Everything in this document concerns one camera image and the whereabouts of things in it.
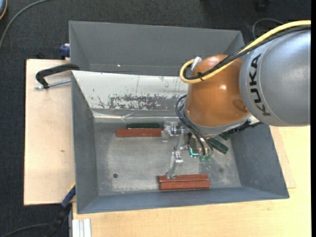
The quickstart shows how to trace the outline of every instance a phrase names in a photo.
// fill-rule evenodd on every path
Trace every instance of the dark gray carpet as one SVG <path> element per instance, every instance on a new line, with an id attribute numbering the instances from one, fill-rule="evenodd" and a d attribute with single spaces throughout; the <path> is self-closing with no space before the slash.
<path id="1" fill-rule="evenodd" d="M 8 0 L 0 35 L 15 13 L 35 1 Z M 255 11 L 255 1 L 57 0 L 23 13 L 0 50 L 0 236 L 27 225 L 50 223 L 59 210 L 58 205 L 23 206 L 25 59 L 38 54 L 60 59 L 58 48 L 69 42 L 69 20 L 235 29 L 248 42 L 253 23 L 260 18 L 282 22 L 311 18 L 311 0 L 271 0 L 264 13 Z M 270 22 L 263 27 L 273 26 Z M 40 233 L 37 229 L 15 236 L 37 237 Z M 67 228 L 56 236 L 67 236 Z"/>

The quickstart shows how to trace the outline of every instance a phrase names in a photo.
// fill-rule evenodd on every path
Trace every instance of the red wooden block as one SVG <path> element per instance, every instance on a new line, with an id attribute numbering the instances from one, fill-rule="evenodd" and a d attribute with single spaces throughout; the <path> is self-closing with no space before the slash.
<path id="1" fill-rule="evenodd" d="M 133 128 L 133 129 L 118 129 L 118 138 L 128 137 L 161 137 L 161 128 Z"/>
<path id="2" fill-rule="evenodd" d="M 161 191 L 208 189 L 210 182 L 205 174 L 180 175 L 168 179 L 165 175 L 159 176 L 159 189 Z"/>

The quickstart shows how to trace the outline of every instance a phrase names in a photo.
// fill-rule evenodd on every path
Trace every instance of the black cable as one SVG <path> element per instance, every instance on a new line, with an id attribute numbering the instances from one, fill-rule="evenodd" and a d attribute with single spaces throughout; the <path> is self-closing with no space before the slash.
<path id="1" fill-rule="evenodd" d="M 273 18 L 261 18 L 261 19 L 258 19 L 253 25 L 252 25 L 252 37 L 254 38 L 254 40 L 256 39 L 256 35 L 255 35 L 255 32 L 256 32 L 256 26 L 258 23 L 262 22 L 262 21 L 272 21 L 272 22 L 275 22 L 275 23 L 279 23 L 281 25 L 283 25 L 284 23 L 279 21 L 279 20 L 276 20 L 276 19 L 273 19 Z"/>
<path id="2" fill-rule="evenodd" d="M 14 230 L 12 232 L 9 232 L 5 235 L 2 235 L 1 237 L 8 237 L 8 236 L 11 236 L 11 235 L 16 234 L 18 232 L 22 232 L 22 231 L 25 231 L 25 230 L 31 229 L 31 228 L 49 227 L 49 226 L 51 226 L 51 224 L 45 223 L 45 224 L 36 224 L 36 225 L 27 226 L 27 227 L 22 227 L 22 228 L 19 228 L 17 230 Z"/>
<path id="3" fill-rule="evenodd" d="M 297 32 L 297 31 L 303 31 L 303 30 L 307 30 L 307 29 L 310 29 L 311 28 L 311 25 L 303 25 L 303 26 L 296 26 L 296 27 L 292 27 L 292 28 L 288 28 L 288 29 L 285 29 L 284 31 L 281 31 L 281 32 L 278 32 L 274 35 L 271 35 L 270 37 L 264 39 L 263 41 L 261 41 L 260 43 L 248 48 L 247 50 L 244 50 L 244 51 L 241 51 L 243 50 L 246 46 L 248 46 L 249 44 L 245 45 L 244 47 L 240 48 L 239 50 L 237 50 L 236 52 L 234 52 L 233 54 L 227 56 L 224 60 L 222 60 L 221 62 L 219 62 L 217 65 L 215 65 L 213 68 L 205 71 L 204 73 L 202 73 L 201 75 L 197 75 L 197 76 L 192 76 L 192 77 L 188 77 L 186 75 L 186 71 L 189 67 L 187 67 L 184 72 L 183 72 L 183 76 L 188 79 L 188 80 L 193 80 L 193 79 L 198 79 L 200 78 L 200 76 L 205 76 L 205 75 L 208 75 L 218 69 L 220 69 L 222 66 L 230 63 L 231 61 L 234 61 L 236 60 L 237 58 L 245 55 L 246 53 L 272 41 L 272 40 L 275 40 L 276 38 L 279 38 L 285 34 L 288 34 L 288 33 L 292 33 L 292 32 Z"/>
<path id="4" fill-rule="evenodd" d="M 200 132 L 196 127 L 195 125 L 190 121 L 188 120 L 182 113 L 181 113 L 181 110 L 182 108 L 184 107 L 184 104 L 183 103 L 180 108 L 178 108 L 178 105 L 180 103 L 180 101 L 182 99 L 184 99 L 187 95 L 184 95 L 182 97 L 180 97 L 176 103 L 176 108 L 175 108 L 175 111 L 176 111 L 176 114 L 179 118 L 179 120 L 182 122 L 183 125 L 185 125 L 188 129 L 190 129 L 192 131 L 192 133 L 195 135 L 195 137 L 197 138 L 198 142 L 200 143 L 201 147 L 202 147 L 202 150 L 203 150 L 203 155 L 206 155 L 206 149 L 205 149 L 205 146 L 201 140 L 201 138 L 208 144 L 208 146 L 210 147 L 211 150 L 213 150 L 213 146 L 212 144 L 207 140 L 206 136 Z"/>
<path id="5" fill-rule="evenodd" d="M 14 17 L 10 20 L 10 22 L 9 22 L 8 25 L 6 26 L 6 28 L 5 28 L 4 32 L 3 32 L 3 35 L 2 35 L 2 37 L 1 37 L 1 39 L 0 39 L 0 49 L 1 49 L 1 46 L 2 46 L 2 44 L 3 44 L 4 37 L 5 37 L 6 33 L 7 33 L 7 31 L 9 30 L 10 26 L 11 26 L 12 23 L 14 22 L 14 20 L 15 20 L 20 14 L 22 14 L 24 11 L 26 11 L 27 9 L 29 9 L 29 8 L 31 8 L 31 7 L 33 7 L 33 6 L 35 6 L 35 5 L 37 5 L 37 4 L 40 4 L 40 3 L 43 3 L 43 2 L 47 2 L 47 1 L 52 1 L 52 0 L 40 0 L 40 1 L 34 2 L 34 3 L 32 3 L 32 4 L 28 5 L 28 6 L 26 6 L 25 8 L 23 8 L 22 10 L 20 10 L 18 13 L 16 13 L 16 14 L 14 15 Z"/>

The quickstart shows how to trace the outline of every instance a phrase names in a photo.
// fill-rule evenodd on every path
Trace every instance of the gray metal tray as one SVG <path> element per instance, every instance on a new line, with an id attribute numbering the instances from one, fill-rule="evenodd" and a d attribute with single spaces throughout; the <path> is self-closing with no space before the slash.
<path id="1" fill-rule="evenodd" d="M 121 122 L 121 113 L 120 121 L 115 121 L 105 113 L 103 102 L 91 107 L 91 98 L 108 97 L 102 95 L 100 87 L 96 90 L 88 86 L 102 85 L 106 78 L 103 72 L 176 76 L 181 64 L 194 55 L 205 58 L 240 48 L 243 45 L 240 32 L 70 22 L 70 36 L 72 63 L 82 70 L 100 72 L 91 73 L 94 80 L 82 74 L 85 72 L 72 75 L 78 213 L 289 197 L 266 125 L 249 128 L 222 141 L 229 152 L 216 153 L 209 163 L 183 154 L 182 174 L 207 174 L 211 182 L 209 190 L 160 192 L 157 176 L 166 173 L 177 137 L 167 143 L 161 138 L 117 138 L 116 129 L 138 122 L 142 113 Z M 184 91 L 179 88 L 174 93 L 178 96 Z M 166 115 L 157 113 L 145 116 L 163 122 Z M 167 118 L 177 119 L 173 111 L 168 112 Z"/>

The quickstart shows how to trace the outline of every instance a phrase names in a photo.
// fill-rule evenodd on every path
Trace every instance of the wooden table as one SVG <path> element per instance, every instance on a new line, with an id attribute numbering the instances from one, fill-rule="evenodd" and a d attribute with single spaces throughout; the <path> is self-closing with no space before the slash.
<path id="1" fill-rule="evenodd" d="M 37 71 L 66 62 L 27 61 L 25 205 L 60 203 L 75 180 L 70 84 L 34 89 Z M 80 215 L 74 202 L 72 217 L 90 218 L 92 237 L 311 236 L 310 126 L 271 130 L 289 199 Z"/>

